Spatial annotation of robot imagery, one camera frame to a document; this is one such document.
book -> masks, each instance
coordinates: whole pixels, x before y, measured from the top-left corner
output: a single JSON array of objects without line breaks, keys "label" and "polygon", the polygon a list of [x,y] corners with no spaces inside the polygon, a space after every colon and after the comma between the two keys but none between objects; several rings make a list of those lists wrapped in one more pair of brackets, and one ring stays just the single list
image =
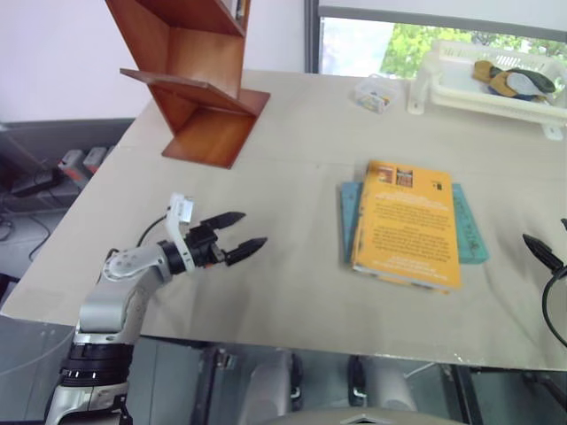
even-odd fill
[{"label": "book", "polygon": [[[350,263],[351,261],[351,249],[353,248],[354,232],[358,222],[358,205],[361,192],[362,182],[345,182],[340,188],[345,263]],[[484,263],[490,256],[459,183],[453,183],[453,206],[454,220],[457,226],[459,263]]]},{"label": "book", "polygon": [[442,291],[461,287],[449,174],[370,161],[358,212],[354,270]]}]

orange book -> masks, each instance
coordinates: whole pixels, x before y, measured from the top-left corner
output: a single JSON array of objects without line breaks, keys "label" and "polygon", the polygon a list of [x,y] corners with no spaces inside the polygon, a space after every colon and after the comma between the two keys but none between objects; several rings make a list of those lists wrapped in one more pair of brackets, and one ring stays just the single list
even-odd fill
[{"label": "orange book", "polygon": [[351,263],[390,282],[460,288],[451,176],[370,161]]}]

green foliage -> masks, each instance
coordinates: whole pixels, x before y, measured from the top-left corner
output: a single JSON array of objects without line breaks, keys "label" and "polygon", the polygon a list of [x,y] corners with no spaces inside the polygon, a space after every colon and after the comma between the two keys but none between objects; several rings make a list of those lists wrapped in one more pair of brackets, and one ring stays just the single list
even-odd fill
[{"label": "green foliage", "polygon": [[467,42],[557,58],[567,65],[567,43],[461,29],[395,24],[381,73],[413,78],[435,40]]}]

small plastic box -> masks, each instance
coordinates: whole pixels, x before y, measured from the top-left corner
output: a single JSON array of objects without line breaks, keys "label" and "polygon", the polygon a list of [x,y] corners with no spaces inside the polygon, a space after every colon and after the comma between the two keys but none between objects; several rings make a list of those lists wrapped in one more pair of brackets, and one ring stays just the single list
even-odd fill
[{"label": "small plastic box", "polygon": [[383,77],[373,73],[354,87],[354,102],[369,111],[384,113],[398,98],[398,90],[386,86]]}]

white wall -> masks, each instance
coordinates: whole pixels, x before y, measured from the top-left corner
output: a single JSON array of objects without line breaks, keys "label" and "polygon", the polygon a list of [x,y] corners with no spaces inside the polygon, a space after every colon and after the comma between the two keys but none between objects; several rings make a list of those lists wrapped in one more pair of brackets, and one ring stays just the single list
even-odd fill
[{"label": "white wall", "polygon": [[[303,71],[303,1],[254,0],[245,67]],[[150,98],[102,0],[0,2],[0,122],[135,117]]]},{"label": "white wall", "polygon": [[566,0],[320,0],[319,5],[424,13],[567,30]]}]

